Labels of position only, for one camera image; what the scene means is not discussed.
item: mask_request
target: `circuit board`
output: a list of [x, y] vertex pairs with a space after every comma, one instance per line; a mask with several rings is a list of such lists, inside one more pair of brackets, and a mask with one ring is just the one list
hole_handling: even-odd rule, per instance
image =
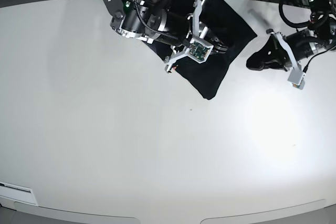
[[198, 42], [194, 42], [190, 45], [190, 51], [189, 54], [195, 57], [196, 59], [203, 61], [209, 52], [209, 48], [203, 46], [202, 44]]

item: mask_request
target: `black fabric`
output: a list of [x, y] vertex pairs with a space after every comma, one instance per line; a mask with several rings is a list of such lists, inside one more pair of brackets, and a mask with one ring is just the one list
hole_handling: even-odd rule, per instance
[[[194, 0], [173, 0], [171, 12], [186, 16], [194, 11]], [[199, 64], [186, 57], [176, 62], [176, 71], [187, 79], [208, 100], [215, 97], [231, 62], [257, 35], [246, 22], [224, 1], [207, 0], [200, 20], [226, 45], [225, 54], [210, 55], [205, 63]], [[154, 42], [155, 52], [161, 59], [170, 56], [169, 46]]]

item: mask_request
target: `white table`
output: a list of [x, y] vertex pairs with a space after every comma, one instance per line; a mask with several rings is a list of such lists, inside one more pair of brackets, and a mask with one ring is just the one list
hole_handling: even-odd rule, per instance
[[142, 224], [336, 204], [335, 56], [312, 62], [303, 91], [284, 71], [250, 71], [267, 28], [294, 29], [276, 4], [227, 2], [258, 38], [211, 101], [114, 33], [102, 0], [0, 9], [0, 181], [43, 207]]

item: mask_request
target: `white tabletop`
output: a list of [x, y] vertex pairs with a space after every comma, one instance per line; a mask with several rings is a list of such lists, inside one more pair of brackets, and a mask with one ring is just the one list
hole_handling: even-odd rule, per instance
[[335, 56], [312, 62], [302, 91], [284, 71], [250, 71], [267, 28], [295, 30], [276, 4], [227, 2], [258, 37], [211, 101], [114, 33], [102, 0], [0, 9], [0, 181], [43, 207], [142, 224], [336, 204]]

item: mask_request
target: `black cloth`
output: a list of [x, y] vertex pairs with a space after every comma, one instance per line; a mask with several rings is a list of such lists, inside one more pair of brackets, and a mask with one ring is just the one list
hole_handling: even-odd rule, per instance
[[[194, 11], [194, 1], [172, 0], [170, 11], [186, 16]], [[210, 100], [215, 97], [231, 62], [257, 35], [224, 0], [206, 0], [200, 21], [229, 48], [225, 54], [210, 55], [202, 64], [189, 57], [180, 59], [176, 62], [176, 71], [187, 79], [203, 98]], [[155, 41], [153, 46], [161, 59], [172, 53], [168, 45]]]

